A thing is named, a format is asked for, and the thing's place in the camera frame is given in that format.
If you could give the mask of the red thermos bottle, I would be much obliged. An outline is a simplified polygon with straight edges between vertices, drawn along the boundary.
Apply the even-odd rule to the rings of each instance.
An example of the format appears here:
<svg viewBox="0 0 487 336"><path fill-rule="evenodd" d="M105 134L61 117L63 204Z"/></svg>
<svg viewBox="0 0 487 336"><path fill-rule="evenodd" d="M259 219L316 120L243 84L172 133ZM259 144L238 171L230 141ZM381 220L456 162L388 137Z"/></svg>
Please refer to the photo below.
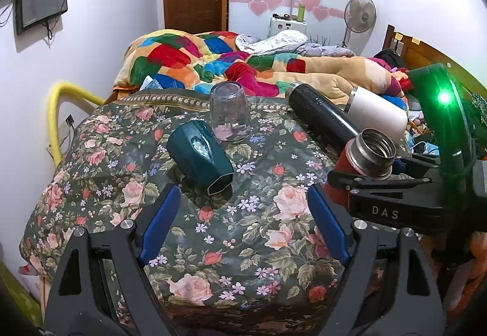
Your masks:
<svg viewBox="0 0 487 336"><path fill-rule="evenodd" d="M396 147L391 139L381 131L366 128L347 142L336 165L328 173L324 190L333 202L348 208L348 191L338 186L337 173L351 174L348 179L388 179L395 157Z"/></svg>

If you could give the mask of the dark teal faceted cup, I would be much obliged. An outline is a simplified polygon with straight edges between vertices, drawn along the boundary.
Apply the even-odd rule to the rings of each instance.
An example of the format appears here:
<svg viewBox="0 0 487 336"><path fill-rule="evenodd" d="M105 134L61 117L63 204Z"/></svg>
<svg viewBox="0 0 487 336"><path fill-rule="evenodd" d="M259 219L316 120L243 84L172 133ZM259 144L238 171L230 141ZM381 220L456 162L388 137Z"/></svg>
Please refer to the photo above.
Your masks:
<svg viewBox="0 0 487 336"><path fill-rule="evenodd" d="M182 174L205 188L208 196L231 185L233 166L206 122L183 123L172 132L166 148Z"/></svg>

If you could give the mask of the black thermos bottle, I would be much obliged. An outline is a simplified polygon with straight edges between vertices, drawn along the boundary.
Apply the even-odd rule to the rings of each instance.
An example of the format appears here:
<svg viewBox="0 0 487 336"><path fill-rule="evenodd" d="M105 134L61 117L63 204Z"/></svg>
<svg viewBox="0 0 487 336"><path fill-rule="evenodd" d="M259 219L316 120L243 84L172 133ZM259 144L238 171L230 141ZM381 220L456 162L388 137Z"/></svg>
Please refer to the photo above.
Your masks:
<svg viewBox="0 0 487 336"><path fill-rule="evenodd" d="M362 131L344 111L308 84L292 83L285 98L296 116L336 152Z"/></svg>

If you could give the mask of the white insulated mug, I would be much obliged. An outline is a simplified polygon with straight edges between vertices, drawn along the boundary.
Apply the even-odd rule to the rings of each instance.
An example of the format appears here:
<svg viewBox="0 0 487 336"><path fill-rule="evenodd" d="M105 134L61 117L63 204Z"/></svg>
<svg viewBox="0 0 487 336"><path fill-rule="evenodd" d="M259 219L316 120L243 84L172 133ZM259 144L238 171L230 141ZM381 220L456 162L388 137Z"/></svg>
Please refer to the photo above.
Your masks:
<svg viewBox="0 0 487 336"><path fill-rule="evenodd" d="M406 111L363 87L352 90L345 112L360 128L381 131L394 143L404 137L408 123Z"/></svg>

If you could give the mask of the dark floral quilt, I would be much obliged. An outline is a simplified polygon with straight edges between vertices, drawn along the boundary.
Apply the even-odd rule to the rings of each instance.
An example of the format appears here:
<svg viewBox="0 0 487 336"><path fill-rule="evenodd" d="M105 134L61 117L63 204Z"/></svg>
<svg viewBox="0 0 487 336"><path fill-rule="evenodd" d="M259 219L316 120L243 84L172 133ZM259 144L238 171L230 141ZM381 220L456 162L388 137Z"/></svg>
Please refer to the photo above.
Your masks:
<svg viewBox="0 0 487 336"><path fill-rule="evenodd" d="M229 193L186 181L167 150L176 128L208 122L209 100L152 90L102 106L82 121L44 189L20 243L52 279L74 230L133 220L166 184L182 193L162 250L145 272L170 318L186 328L242 335L307 335L325 317L342 277L307 206L337 160L281 100L249 100L250 133L225 144Z"/></svg>

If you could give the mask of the clear glass tumbler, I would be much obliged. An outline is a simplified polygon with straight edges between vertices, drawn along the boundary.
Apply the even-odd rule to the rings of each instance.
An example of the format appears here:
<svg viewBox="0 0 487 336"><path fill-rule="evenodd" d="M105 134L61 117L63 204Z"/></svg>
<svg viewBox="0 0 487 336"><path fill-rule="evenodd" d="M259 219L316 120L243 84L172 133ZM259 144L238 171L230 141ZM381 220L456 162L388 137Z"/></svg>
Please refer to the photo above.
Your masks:
<svg viewBox="0 0 487 336"><path fill-rule="evenodd" d="M250 133L250 113L244 88L225 81L211 89L211 130L222 142L240 142Z"/></svg>

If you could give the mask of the wooden bed headboard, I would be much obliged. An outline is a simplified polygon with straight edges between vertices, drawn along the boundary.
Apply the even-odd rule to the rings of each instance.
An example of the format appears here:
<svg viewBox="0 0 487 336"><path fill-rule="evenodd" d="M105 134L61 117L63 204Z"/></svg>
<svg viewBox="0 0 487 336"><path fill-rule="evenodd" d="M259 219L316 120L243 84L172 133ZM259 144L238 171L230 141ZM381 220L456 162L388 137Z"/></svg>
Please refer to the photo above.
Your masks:
<svg viewBox="0 0 487 336"><path fill-rule="evenodd" d="M426 42L402 34L390 24L387 25L383 43L383 49L387 48L394 49L409 70L436 63L443 64L455 80L463 86L466 96L471 97L472 94L478 94L484 100L486 99L486 88L460 64Z"/></svg>

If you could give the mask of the grey white crumpled sheet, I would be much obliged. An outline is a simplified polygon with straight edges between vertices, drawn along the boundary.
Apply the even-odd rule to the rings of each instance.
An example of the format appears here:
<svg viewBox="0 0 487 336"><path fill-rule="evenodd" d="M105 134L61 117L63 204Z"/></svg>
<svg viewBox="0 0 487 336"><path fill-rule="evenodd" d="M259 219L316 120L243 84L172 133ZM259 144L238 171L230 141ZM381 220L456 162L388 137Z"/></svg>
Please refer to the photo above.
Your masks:
<svg viewBox="0 0 487 336"><path fill-rule="evenodd" d="M346 47L312 43L306 35L297 30L284 30L267 39L260 39L247 34L239 34L235 38L235 46L239 51L247 52L254 56L295 53L310 58L355 57L355 53Z"/></svg>

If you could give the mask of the standing electric fan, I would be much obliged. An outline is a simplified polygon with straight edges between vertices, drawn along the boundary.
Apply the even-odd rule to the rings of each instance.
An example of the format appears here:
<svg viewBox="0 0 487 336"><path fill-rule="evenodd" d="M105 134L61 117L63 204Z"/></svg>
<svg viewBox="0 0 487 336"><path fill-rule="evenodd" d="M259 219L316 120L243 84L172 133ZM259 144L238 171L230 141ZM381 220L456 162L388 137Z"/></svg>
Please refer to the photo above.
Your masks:
<svg viewBox="0 0 487 336"><path fill-rule="evenodd" d="M349 0L343 12L346 24L342 46L347 47L351 33L365 33L377 20L377 8L373 0Z"/></svg>

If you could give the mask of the green bottle on cabinet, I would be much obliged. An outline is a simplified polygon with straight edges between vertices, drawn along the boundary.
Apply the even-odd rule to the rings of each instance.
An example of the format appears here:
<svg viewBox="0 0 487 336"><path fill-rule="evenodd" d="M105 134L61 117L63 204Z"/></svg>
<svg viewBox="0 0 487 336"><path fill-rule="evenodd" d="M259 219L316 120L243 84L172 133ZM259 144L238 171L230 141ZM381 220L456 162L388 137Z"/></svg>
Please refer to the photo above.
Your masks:
<svg viewBox="0 0 487 336"><path fill-rule="evenodd" d="M298 7L296 21L300 23L305 21L305 6L303 4L300 4Z"/></svg>

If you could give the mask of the colourful patchwork blanket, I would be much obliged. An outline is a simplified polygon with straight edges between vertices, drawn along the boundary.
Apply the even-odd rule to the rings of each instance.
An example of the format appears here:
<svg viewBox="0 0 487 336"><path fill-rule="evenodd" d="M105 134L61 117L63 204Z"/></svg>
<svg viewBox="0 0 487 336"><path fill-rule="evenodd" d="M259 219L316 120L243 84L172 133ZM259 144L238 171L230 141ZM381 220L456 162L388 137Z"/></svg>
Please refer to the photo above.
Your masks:
<svg viewBox="0 0 487 336"><path fill-rule="evenodd" d="M162 77L162 87L207 94L224 81L237 82L247 95L282 97L290 84L302 82L335 104L345 104L354 88L382 96L392 76L384 67L362 57L304 57L295 53L254 56L235 46L236 33L191 34L174 29L147 33L124 54L114 91L140 90L146 77Z"/></svg>

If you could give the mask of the yellow foam-covered rail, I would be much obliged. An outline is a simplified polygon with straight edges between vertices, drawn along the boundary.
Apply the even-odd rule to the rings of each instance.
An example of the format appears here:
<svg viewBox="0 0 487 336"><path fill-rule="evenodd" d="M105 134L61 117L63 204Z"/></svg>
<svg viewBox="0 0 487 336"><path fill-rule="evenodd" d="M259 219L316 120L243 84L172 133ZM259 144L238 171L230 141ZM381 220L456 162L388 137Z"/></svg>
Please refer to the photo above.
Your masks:
<svg viewBox="0 0 487 336"><path fill-rule="evenodd" d="M105 102L102 97L67 81L60 81L52 87L47 103L47 129L50 153L55 167L57 167L63 159L59 141L58 125L59 100L63 95L74 97L76 100L84 100L97 106L101 106Z"/></svg>

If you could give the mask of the small black wall monitor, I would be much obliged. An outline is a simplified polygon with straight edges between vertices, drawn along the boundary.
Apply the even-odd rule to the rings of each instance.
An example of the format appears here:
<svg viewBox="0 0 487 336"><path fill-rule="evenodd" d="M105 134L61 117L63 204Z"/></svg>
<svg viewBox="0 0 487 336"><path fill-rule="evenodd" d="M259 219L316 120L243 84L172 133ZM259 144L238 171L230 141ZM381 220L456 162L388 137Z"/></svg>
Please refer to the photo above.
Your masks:
<svg viewBox="0 0 487 336"><path fill-rule="evenodd" d="M67 10L67 0L16 0L16 34L20 35L36 24L48 23Z"/></svg>

